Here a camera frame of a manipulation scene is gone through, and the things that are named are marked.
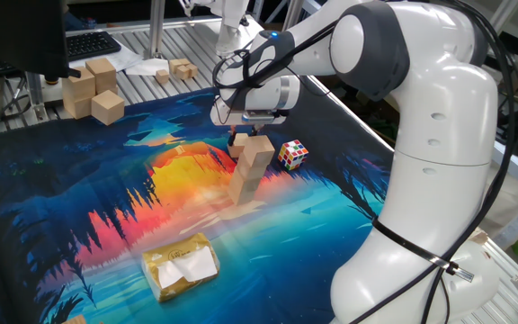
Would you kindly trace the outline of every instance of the colorful mat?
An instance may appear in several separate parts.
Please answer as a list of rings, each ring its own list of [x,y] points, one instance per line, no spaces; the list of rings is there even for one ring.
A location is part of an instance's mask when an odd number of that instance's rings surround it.
[[[334,317],[331,280],[380,212],[390,149],[331,99],[307,95],[262,133],[276,150],[300,140],[308,161],[288,172],[274,158],[255,200],[237,207],[228,127],[210,122],[212,102],[204,90],[126,107],[109,127],[88,118],[0,134],[0,323]],[[196,232],[219,277],[157,303],[140,253]]]

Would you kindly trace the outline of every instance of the rubik's cube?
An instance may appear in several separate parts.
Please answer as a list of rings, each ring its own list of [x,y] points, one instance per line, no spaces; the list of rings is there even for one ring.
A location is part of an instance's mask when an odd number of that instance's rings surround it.
[[[305,163],[308,154],[309,152],[303,147],[301,142],[292,140],[283,144],[277,158],[288,170],[292,170]]]

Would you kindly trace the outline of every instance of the yellow box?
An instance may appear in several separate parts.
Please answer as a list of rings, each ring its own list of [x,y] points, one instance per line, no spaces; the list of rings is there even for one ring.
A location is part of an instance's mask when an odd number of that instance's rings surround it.
[[[215,275],[192,282],[189,282],[185,277],[182,277],[170,286],[161,288],[161,284],[159,283],[159,267],[162,266],[163,263],[178,257],[183,257],[204,247],[209,247],[211,255],[213,256],[213,261],[217,268],[217,273]],[[187,292],[198,284],[206,283],[219,275],[219,260],[217,259],[217,255],[215,254],[209,240],[202,233],[197,233],[178,242],[144,252],[141,267],[143,268],[143,273],[149,282],[149,286],[151,287],[155,298],[159,302],[169,301],[180,294]]]

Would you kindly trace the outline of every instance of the small wooden block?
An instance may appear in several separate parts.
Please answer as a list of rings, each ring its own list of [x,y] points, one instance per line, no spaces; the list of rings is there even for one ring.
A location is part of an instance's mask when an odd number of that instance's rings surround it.
[[[229,151],[229,155],[232,158],[239,158],[239,156],[243,152],[243,148],[245,147],[245,142],[248,137],[249,136],[246,133],[235,134],[235,140],[233,141],[233,145],[227,145],[227,150]]]
[[[73,118],[80,119],[91,114],[91,99],[74,100],[70,95],[63,96],[63,106]]]
[[[189,78],[190,74],[191,74],[191,70],[189,68],[187,68],[186,66],[178,67],[177,71],[175,72],[175,75],[182,80],[187,80]]]
[[[63,96],[70,96],[73,101],[90,99],[95,96],[95,76],[85,67],[76,67],[81,77],[68,77],[61,82]]]
[[[188,64],[185,67],[189,68],[189,77],[196,77],[199,73],[199,69],[194,64]]]
[[[160,85],[165,84],[169,81],[169,72],[167,70],[158,70],[155,73],[155,79]]]
[[[125,103],[111,91],[105,91],[91,100],[91,114],[99,122],[111,125],[125,114]]]
[[[187,65],[190,65],[190,64],[191,64],[191,62],[190,62],[190,61],[189,61],[189,59],[187,59],[187,58],[181,58],[181,59],[179,59],[179,63],[181,63],[181,65],[185,65],[185,66],[187,66]]]
[[[73,319],[68,320],[67,322],[63,322],[63,324],[87,324],[83,315],[79,315]]]
[[[117,70],[107,58],[87,61],[85,67],[95,76],[95,91],[98,95],[117,86]]]
[[[253,167],[267,167],[273,158],[275,148],[265,135],[251,136],[246,140],[242,156],[250,162]]]
[[[177,68],[182,66],[183,63],[181,63],[180,59],[172,59],[169,61],[169,69],[171,70],[171,73],[175,74],[177,72]]]
[[[255,191],[260,183],[261,179],[245,180],[243,176],[235,170],[229,182],[229,197],[235,205],[249,203],[253,200]]]
[[[253,166],[245,156],[239,157],[235,170],[247,181],[261,179],[267,170],[266,166]]]

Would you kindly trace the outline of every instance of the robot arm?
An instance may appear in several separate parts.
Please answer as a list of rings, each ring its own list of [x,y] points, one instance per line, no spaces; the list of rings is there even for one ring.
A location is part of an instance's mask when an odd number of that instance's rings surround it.
[[[393,95],[401,120],[379,221],[441,256],[477,213],[491,161],[497,91],[493,78],[474,65],[487,52],[479,40],[470,20],[449,8],[329,0],[288,31],[262,31],[242,60],[214,76],[219,96],[211,119],[217,125],[284,122],[300,95],[295,73],[337,74],[375,100]],[[459,255],[461,267],[475,279],[467,283],[443,276],[450,286],[451,320],[480,307],[498,286],[495,265],[481,257],[479,247],[465,244],[455,257]],[[334,323],[351,323],[429,265],[372,229],[335,273]],[[420,322],[433,276],[365,322]],[[437,291],[430,322],[444,318],[442,296]]]
[[[179,0],[185,15],[191,17],[191,11],[198,5],[209,7],[211,12],[222,17],[219,37],[216,44],[217,54],[225,56],[239,49],[240,35],[238,27],[245,17],[249,0]]]

